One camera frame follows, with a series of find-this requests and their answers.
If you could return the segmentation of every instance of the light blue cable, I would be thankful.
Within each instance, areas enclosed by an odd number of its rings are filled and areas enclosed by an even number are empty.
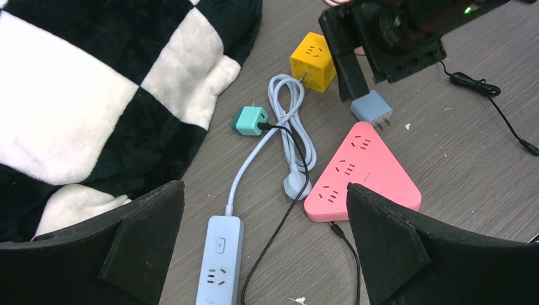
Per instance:
[[[279,91],[283,86],[288,87],[290,91],[290,107],[288,112],[285,112],[283,110],[283,107],[280,105],[279,102]],[[273,112],[275,113],[275,116],[277,118],[277,124],[278,126],[284,126],[288,129],[290,127],[293,127],[293,129],[297,132],[301,140],[303,141],[303,144],[305,146],[305,162],[307,162],[307,169],[311,170],[316,162],[317,162],[317,154],[316,150],[314,148],[313,142],[307,135],[307,132],[303,128],[303,125],[301,124],[299,120],[299,107],[303,103],[303,98],[305,96],[305,89],[303,85],[295,78],[292,78],[288,75],[281,74],[274,76],[271,78],[271,81],[268,85],[268,98],[269,103],[271,105],[271,108],[273,109]],[[258,145],[253,149],[249,157],[245,160],[242,167],[240,167],[240,170],[236,174],[236,177],[234,178],[234,181],[232,182],[232,187],[230,189],[230,193],[228,195],[228,202],[226,204],[225,209],[225,215],[226,216],[232,216],[233,209],[234,209],[234,196],[236,194],[236,190],[238,188],[238,184],[240,183],[240,180],[243,176],[243,173],[245,173],[247,167],[250,165],[252,160],[256,157],[258,152],[264,147],[264,145],[269,141],[269,139],[277,132],[277,129],[274,128],[270,130],[263,138],[260,140]],[[303,165],[300,162],[300,159],[297,158],[296,154],[296,148],[294,146],[294,142],[290,138],[290,136],[284,131],[281,130],[281,138],[283,140],[283,148],[286,160],[290,166],[290,170],[293,171],[300,171],[305,172],[305,169],[303,168]]]

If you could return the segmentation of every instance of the yellow cube socket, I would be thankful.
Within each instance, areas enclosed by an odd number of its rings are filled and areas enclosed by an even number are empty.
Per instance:
[[[325,38],[309,33],[290,56],[292,77],[302,79],[302,84],[324,93],[337,72]]]

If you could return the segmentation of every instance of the white plug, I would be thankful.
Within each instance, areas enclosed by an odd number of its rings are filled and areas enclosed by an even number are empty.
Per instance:
[[[299,192],[301,191],[301,188],[305,184],[305,174],[293,171],[285,178],[283,181],[283,185],[285,186],[285,193],[288,195],[288,197],[292,199],[296,199]],[[303,191],[303,194],[299,197],[299,200],[303,200],[309,193],[311,193],[311,190],[313,189],[313,186],[311,182],[307,183],[307,187],[305,187],[305,190]]]

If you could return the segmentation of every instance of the power plug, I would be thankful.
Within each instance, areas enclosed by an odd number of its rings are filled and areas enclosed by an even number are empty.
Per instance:
[[[337,75],[325,38],[309,33],[290,56],[292,77],[302,79],[303,85],[324,93]]]
[[[350,110],[360,121],[369,122],[381,130],[383,129],[382,123],[391,125],[389,117],[393,114],[393,109],[374,90],[366,96],[354,100]]]
[[[242,260],[243,222],[212,216],[208,223],[196,305],[236,305]]]
[[[245,106],[236,111],[232,120],[232,130],[240,135],[261,135],[259,123],[268,121],[268,113],[262,107]]]
[[[299,192],[303,188],[303,185],[305,184],[305,174],[300,172],[291,172],[288,174],[288,176],[283,181],[283,185],[285,187],[285,193],[288,195],[288,197],[292,199],[296,199]],[[307,183],[307,187],[305,187],[305,190],[303,191],[303,194],[298,198],[298,200],[303,200],[311,190],[313,189],[313,185],[309,181]]]

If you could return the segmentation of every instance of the power strip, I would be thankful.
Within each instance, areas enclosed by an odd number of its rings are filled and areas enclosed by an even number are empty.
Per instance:
[[[368,122],[353,126],[311,193],[307,216],[315,222],[348,220],[348,183],[361,184],[403,207],[419,210],[421,193]]]
[[[236,305],[242,260],[243,222],[212,216],[208,223],[196,305]]]

